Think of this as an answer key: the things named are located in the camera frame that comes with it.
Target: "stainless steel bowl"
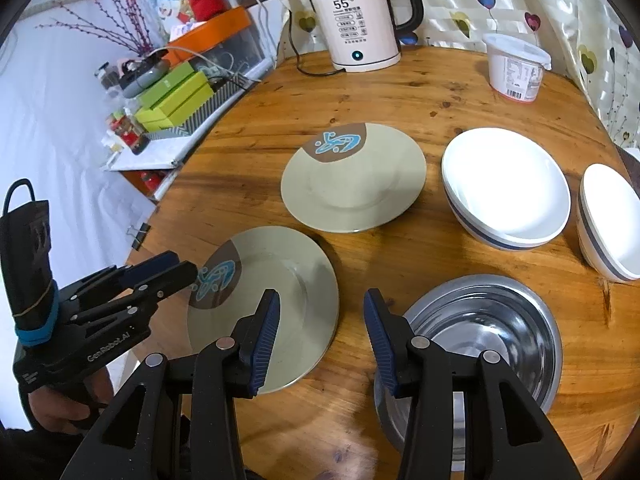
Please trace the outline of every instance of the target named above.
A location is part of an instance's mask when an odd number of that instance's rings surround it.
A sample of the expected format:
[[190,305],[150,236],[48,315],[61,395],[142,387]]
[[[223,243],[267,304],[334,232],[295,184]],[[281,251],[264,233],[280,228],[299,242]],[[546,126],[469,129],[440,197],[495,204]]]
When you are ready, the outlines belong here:
[[[542,410],[551,407],[560,383],[562,343],[551,311],[530,288],[505,276],[464,276],[425,294],[404,317],[417,335],[449,352],[477,357],[483,350],[497,351]],[[410,400],[391,397],[377,373],[374,400],[386,437],[402,450]],[[456,392],[451,470],[464,466],[464,396]]]

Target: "blue band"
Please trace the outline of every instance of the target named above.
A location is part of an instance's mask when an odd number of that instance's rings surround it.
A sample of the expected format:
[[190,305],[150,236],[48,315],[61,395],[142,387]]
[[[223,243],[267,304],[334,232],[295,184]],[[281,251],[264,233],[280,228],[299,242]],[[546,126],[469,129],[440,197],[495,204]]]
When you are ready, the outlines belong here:
[[595,237],[595,234],[591,230],[591,225],[589,224],[590,220],[587,218],[587,215],[584,212],[584,206],[582,205],[582,199],[580,198],[580,193],[578,193],[578,214],[582,217],[582,224],[584,225],[584,231],[587,233],[589,241],[591,245],[595,249],[598,254],[599,259],[602,261],[605,267],[609,269],[609,272],[613,274],[617,279],[622,280],[623,282],[632,282],[633,280],[623,276],[618,272],[618,270],[613,266],[613,264],[607,258],[607,255],[602,250],[602,247],[598,243],[598,240]]
[[458,218],[460,218],[460,221],[469,229],[471,229],[473,232],[476,233],[476,235],[478,235],[479,238],[482,238],[482,240],[486,241],[487,243],[493,244],[495,246],[497,246],[498,248],[501,249],[507,249],[508,251],[528,251],[530,249],[535,249],[535,247],[518,247],[518,246],[514,246],[514,245],[509,245],[506,244],[504,242],[501,242],[500,240],[494,240],[493,238],[491,238],[489,235],[485,234],[484,232],[482,232],[480,229],[478,229],[475,225],[473,225],[469,220],[467,220],[462,213],[458,210],[458,208],[454,205],[453,200],[449,198],[449,195],[447,194],[447,192],[445,191],[444,195],[447,197],[447,202],[449,202],[449,205],[451,206],[451,208],[453,209],[453,211],[456,213],[456,215],[458,216]]
[[18,327],[15,328],[15,335],[18,336],[22,346],[31,347],[41,345],[51,339],[53,329],[56,325],[56,321],[58,320],[58,311],[60,307],[58,284],[56,283],[56,280],[51,280],[51,282],[53,284],[53,303],[51,305],[49,317],[47,317],[44,325],[35,330],[19,330]]

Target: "orange box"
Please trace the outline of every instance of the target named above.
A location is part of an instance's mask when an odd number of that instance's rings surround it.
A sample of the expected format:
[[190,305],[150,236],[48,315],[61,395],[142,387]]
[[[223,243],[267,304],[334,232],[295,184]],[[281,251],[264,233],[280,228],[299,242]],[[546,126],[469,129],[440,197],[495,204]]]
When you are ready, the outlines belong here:
[[[236,7],[222,14],[214,16],[203,25],[187,32],[175,41],[170,41],[167,47],[181,46],[199,54],[212,49],[234,34],[251,25],[251,17],[244,7]],[[169,48],[169,53],[164,59],[171,63],[171,67],[187,61],[192,54],[183,50]]]

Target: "wood grain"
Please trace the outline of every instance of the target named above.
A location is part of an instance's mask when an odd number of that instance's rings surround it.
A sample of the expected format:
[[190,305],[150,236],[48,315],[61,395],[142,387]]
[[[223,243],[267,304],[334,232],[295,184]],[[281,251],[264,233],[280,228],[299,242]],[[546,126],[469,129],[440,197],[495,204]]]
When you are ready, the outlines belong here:
[[[330,68],[326,53],[306,69]],[[616,150],[582,93],[547,74],[533,104],[517,104],[488,85],[486,56],[444,48],[403,51],[391,68],[327,78],[300,75],[289,60],[212,130],[162,200],[132,262],[171,249],[202,265],[233,234],[260,225],[290,226],[318,241],[335,267],[340,321],[321,363],[281,392],[239,400],[248,467],[267,479],[387,480],[399,455],[387,442],[372,401],[374,359],[362,319],[370,286],[406,311],[428,290],[466,274],[511,276],[556,317],[564,349],[550,420],[587,480],[610,462],[638,416],[640,302],[637,285],[605,284],[580,256],[575,211],[559,237],[532,251],[505,253],[474,240],[456,222],[440,179],[447,143],[464,130],[501,126],[538,142],[558,162],[572,200],[588,165],[626,176]],[[333,124],[375,122],[412,136],[428,160],[423,192],[400,218],[359,234],[315,232],[291,217],[280,177],[309,136]],[[161,303],[140,356],[191,352],[188,295]]]

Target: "stacked bowls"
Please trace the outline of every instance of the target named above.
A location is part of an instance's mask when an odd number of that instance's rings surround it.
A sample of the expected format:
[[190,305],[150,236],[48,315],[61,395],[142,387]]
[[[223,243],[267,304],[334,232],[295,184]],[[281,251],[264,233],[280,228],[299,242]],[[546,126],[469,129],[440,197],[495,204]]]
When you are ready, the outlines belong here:
[[640,278],[640,198],[609,166],[593,164],[578,193],[580,250],[591,267],[613,282]]
[[535,142],[509,130],[458,135],[442,157],[442,180],[462,227],[497,249],[543,245],[569,219],[569,186],[559,166]]

